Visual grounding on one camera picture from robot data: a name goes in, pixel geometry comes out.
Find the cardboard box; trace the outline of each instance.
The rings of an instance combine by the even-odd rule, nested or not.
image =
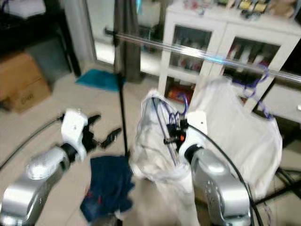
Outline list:
[[[40,103],[50,94],[49,86],[45,80],[39,79],[7,98],[4,105],[15,112],[21,113]]]
[[[43,78],[33,58],[18,53],[0,61],[0,101]]]

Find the metal clothes rack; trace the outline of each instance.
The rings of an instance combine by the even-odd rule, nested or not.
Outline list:
[[[268,70],[268,73],[270,76],[275,76],[276,78],[285,80],[285,81],[292,81],[292,82],[296,82],[301,84],[301,76],[298,75],[294,75],[291,73],[282,73],[282,72],[276,72],[273,70],[269,70],[269,69],[264,69],[262,66],[259,65],[252,65],[252,64],[243,64],[239,61],[236,60],[230,60],[227,59],[225,57],[221,57],[221,56],[217,56],[214,54],[210,54],[210,53],[206,53],[205,51],[199,50],[199,49],[194,49],[194,48],[190,48],[190,47],[185,47],[185,46],[175,46],[175,45],[167,45],[164,43],[160,43],[160,42],[156,42],[156,41],[151,41],[151,40],[146,40],[143,38],[139,38],[133,35],[128,35],[128,34],[123,34],[123,33],[117,33],[114,31],[109,31],[106,28],[104,29],[105,34],[107,35],[112,35],[113,36],[113,40],[114,40],[114,45],[115,45],[115,55],[119,54],[119,50],[118,50],[118,45],[117,45],[117,40],[122,40],[122,41],[126,41],[126,42],[130,42],[136,45],[145,45],[145,46],[149,46],[152,48],[156,48],[156,49],[160,49],[160,50],[166,50],[166,51],[171,51],[174,53],[178,53],[178,54],[182,54],[182,55],[186,55],[189,57],[195,57],[195,58],[199,58],[202,60],[207,60],[213,63],[217,63],[217,64],[223,64],[223,65],[227,65],[230,67],[234,67],[234,68],[243,68],[243,69],[247,69],[256,73],[266,73]],[[121,82],[119,81],[119,89],[120,89],[120,106],[121,106],[121,112],[122,112],[122,122],[123,122],[123,126],[124,126],[124,134],[126,134],[126,129],[125,129],[125,114],[124,114],[124,100],[123,100],[123,88],[121,85]],[[125,139],[125,147],[126,147],[126,156],[129,155],[128,149],[127,149],[127,138],[126,135],[124,136]],[[294,170],[294,169],[282,169],[281,167],[278,168],[276,175],[280,178],[282,177],[282,181],[284,182],[284,187],[278,189],[277,191],[275,191],[272,194],[267,195],[265,198],[262,198],[260,200],[257,200],[255,203],[256,205],[264,203],[266,201],[269,201],[273,198],[276,198],[280,195],[283,195],[287,192],[294,192],[296,194],[296,196],[298,196],[301,199],[301,179],[299,180],[294,180],[289,173],[294,173],[294,174],[298,174],[301,175],[301,170]]]

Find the white fabric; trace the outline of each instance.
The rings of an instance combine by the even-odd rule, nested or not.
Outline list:
[[[189,164],[180,162],[175,148],[172,156],[163,143],[164,132],[152,102],[155,97],[165,99],[156,91],[150,91],[142,103],[142,117],[138,123],[130,165],[137,177],[153,181],[167,204],[174,210],[182,226],[198,226],[198,217],[194,203],[194,191]],[[159,118],[163,125],[168,123],[168,111],[163,104],[158,107]]]
[[[282,138],[276,120],[266,120],[243,108],[227,78],[198,88],[189,108],[195,110],[206,113],[208,136],[234,162],[256,198],[265,196],[281,161]],[[221,157],[209,142],[207,148]]]

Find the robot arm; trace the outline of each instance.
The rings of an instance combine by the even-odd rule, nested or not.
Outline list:
[[[188,113],[187,123],[207,134],[204,112]],[[179,156],[190,163],[193,183],[206,196],[212,223],[219,226],[250,225],[250,201],[246,188],[224,162],[206,149],[205,141],[204,136],[186,126],[186,139],[179,148]]]
[[[20,178],[4,192],[0,206],[0,224],[5,226],[34,225],[54,185],[74,161],[83,161],[98,145],[106,148],[115,141],[121,129],[114,130],[103,142],[94,140],[90,125],[100,118],[67,110],[61,133],[64,143],[39,154],[28,163]]]

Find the dark curtain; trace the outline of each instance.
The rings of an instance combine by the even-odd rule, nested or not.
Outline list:
[[[139,36],[139,26],[135,0],[115,0],[114,31]],[[140,46],[119,41],[120,69],[122,76],[129,82],[140,82]]]

